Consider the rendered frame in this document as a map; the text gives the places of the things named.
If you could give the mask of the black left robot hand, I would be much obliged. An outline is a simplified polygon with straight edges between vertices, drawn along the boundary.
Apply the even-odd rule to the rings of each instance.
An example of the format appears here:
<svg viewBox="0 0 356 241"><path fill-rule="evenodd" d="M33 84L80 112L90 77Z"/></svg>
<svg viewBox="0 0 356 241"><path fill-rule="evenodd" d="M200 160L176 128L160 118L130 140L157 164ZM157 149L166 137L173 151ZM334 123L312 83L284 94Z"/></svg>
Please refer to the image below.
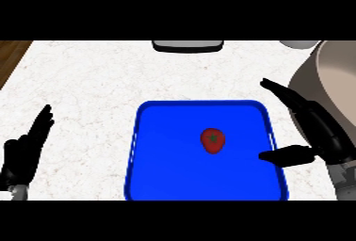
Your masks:
<svg viewBox="0 0 356 241"><path fill-rule="evenodd" d="M46 105L37 114L31 129L19 139L5 142L5 164L0 169L0 191L12 186L28 185L36 177L36 170L43 145L55 124L52 106Z"/></svg>

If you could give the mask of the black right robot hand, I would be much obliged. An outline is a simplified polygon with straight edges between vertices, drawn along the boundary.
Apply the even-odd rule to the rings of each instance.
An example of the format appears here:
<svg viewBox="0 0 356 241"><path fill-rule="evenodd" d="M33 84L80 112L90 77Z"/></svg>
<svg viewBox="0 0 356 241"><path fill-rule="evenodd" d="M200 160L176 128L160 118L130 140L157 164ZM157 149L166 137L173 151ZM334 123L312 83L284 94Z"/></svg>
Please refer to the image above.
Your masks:
<svg viewBox="0 0 356 241"><path fill-rule="evenodd" d="M309 164L319 156L327 165L340 165L356 160L356 146L344 128L316 101L306 100L290 88L268 78L260 82L293 111L302 133L310 146L291 145L259 154L262 160L287 168Z"/></svg>

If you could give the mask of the large beige pot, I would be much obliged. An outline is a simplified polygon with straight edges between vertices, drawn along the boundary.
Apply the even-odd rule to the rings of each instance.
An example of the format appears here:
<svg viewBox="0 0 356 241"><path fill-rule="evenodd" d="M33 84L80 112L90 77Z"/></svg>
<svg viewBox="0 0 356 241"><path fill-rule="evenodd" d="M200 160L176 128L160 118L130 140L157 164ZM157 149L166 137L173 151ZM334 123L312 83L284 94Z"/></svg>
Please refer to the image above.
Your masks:
<svg viewBox="0 0 356 241"><path fill-rule="evenodd" d="M319 43L288 88L322 105L356 146L356 40Z"/></svg>

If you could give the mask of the red tomato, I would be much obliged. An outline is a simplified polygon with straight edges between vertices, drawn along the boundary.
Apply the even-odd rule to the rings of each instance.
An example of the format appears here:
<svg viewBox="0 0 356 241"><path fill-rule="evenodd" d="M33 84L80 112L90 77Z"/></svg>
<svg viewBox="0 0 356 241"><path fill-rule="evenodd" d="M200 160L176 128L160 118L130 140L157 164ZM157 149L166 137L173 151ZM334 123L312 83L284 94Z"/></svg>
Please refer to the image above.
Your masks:
<svg viewBox="0 0 356 241"><path fill-rule="evenodd" d="M216 154L222 151L226 144L226 135L216 128L207 128L203 130L201 134L201 144L206 151L210 154Z"/></svg>

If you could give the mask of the blue plastic tray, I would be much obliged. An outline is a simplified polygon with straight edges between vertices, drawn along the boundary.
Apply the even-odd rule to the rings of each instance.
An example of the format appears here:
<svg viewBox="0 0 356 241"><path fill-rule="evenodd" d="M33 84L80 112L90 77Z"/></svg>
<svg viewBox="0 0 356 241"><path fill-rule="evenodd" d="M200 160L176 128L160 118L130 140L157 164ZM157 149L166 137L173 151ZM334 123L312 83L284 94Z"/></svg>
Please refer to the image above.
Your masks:
<svg viewBox="0 0 356 241"><path fill-rule="evenodd" d="M226 144L210 154L203 130ZM130 201L285 201L282 168L259 159L276 148L256 101L148 101L136 112L124 196Z"/></svg>

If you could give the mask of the pale grey round object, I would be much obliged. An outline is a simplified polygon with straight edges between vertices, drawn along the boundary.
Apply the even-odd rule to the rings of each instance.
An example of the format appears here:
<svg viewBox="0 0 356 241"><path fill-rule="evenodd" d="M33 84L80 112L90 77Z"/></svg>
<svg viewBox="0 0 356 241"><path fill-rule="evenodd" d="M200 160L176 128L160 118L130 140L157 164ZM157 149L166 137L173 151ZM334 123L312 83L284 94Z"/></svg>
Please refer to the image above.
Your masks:
<svg viewBox="0 0 356 241"><path fill-rule="evenodd" d="M321 42L318 40L282 40L281 43L293 49L305 50L315 47Z"/></svg>

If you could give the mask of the grey and black appliance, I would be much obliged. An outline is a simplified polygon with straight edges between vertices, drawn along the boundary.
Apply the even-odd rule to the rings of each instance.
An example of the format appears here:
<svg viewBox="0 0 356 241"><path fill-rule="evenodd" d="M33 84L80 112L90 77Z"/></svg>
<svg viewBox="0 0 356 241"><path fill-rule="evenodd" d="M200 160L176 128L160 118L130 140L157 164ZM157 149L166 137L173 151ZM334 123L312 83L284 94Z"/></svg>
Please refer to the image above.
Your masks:
<svg viewBox="0 0 356 241"><path fill-rule="evenodd" d="M222 40L154 40L154 49L166 53L212 53L223 49Z"/></svg>

